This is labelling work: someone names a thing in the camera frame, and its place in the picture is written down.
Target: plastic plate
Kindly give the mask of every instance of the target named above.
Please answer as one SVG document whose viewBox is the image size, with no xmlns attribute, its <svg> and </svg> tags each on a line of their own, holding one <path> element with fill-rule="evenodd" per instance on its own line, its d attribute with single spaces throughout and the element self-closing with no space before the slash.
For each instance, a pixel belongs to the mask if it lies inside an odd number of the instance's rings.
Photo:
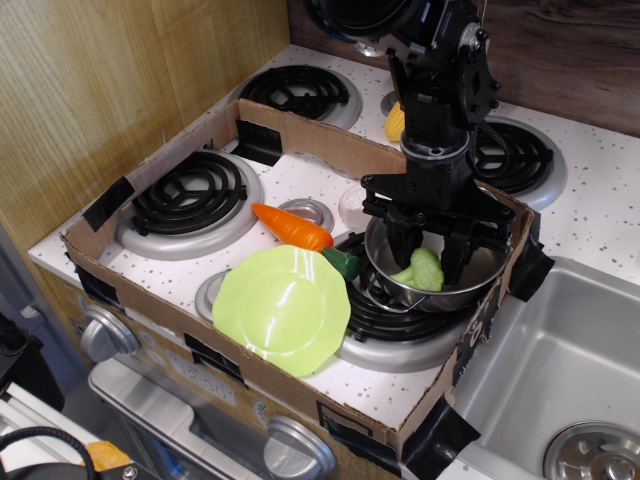
<svg viewBox="0 0 640 480">
<path fill-rule="evenodd" d="M 340 348 L 350 313 L 338 271 L 319 253 L 283 245 L 254 253 L 227 274 L 213 304 L 213 323 L 302 377 Z"/>
</svg>

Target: wood surface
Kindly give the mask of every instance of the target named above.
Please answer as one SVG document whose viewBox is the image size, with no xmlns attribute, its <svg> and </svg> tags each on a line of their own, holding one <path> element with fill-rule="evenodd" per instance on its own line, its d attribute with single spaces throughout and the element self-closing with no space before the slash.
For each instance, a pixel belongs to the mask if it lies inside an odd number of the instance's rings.
<svg viewBox="0 0 640 480">
<path fill-rule="evenodd" d="M 288 44 L 286 0 L 0 1 L 0 222 L 65 328 L 28 249 Z"/>
<path fill-rule="evenodd" d="M 288 4 L 292 43 L 387 68 Z M 500 100 L 640 137 L 640 2 L 489 0 L 483 26 Z"/>
</svg>

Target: metal bowl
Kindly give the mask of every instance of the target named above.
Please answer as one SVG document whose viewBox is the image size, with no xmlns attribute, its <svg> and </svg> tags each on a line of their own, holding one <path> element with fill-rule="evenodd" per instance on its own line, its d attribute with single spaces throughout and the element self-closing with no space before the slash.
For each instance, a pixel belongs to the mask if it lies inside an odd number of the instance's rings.
<svg viewBox="0 0 640 480">
<path fill-rule="evenodd" d="M 479 248 L 471 256 L 469 265 L 464 267 L 458 283 L 445 285 L 440 292 L 430 292 L 409 287 L 391 278 L 402 269 L 393 259 L 381 218 L 373 218 L 369 222 L 364 246 L 376 271 L 375 280 L 384 291 L 407 309 L 417 308 L 425 312 L 453 312 L 478 302 L 489 291 L 492 281 L 502 272 L 509 258 L 509 252 Z M 425 232 L 422 246 L 440 255 L 444 249 L 444 238 Z"/>
</svg>

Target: sink drain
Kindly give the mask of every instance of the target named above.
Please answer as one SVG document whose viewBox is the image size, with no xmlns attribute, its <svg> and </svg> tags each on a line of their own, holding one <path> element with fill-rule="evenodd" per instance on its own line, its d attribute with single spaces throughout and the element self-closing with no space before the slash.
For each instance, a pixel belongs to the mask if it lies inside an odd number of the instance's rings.
<svg viewBox="0 0 640 480">
<path fill-rule="evenodd" d="M 543 472 L 550 480 L 637 480 L 640 436 L 610 423 L 572 425 L 547 447 Z"/>
</svg>

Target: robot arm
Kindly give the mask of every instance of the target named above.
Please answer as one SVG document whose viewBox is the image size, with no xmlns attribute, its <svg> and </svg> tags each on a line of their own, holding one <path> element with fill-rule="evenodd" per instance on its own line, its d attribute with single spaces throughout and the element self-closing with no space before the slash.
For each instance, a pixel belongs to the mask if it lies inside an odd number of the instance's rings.
<svg viewBox="0 0 640 480">
<path fill-rule="evenodd" d="M 445 238 L 445 284 L 456 283 L 478 247 L 509 246 L 514 212 L 473 181 L 477 129 L 496 108 L 489 36 L 471 0 L 304 0 L 326 30 L 384 52 L 405 111 L 407 173 L 368 175 L 365 213 L 385 219 L 398 265 L 427 230 Z"/>
</svg>

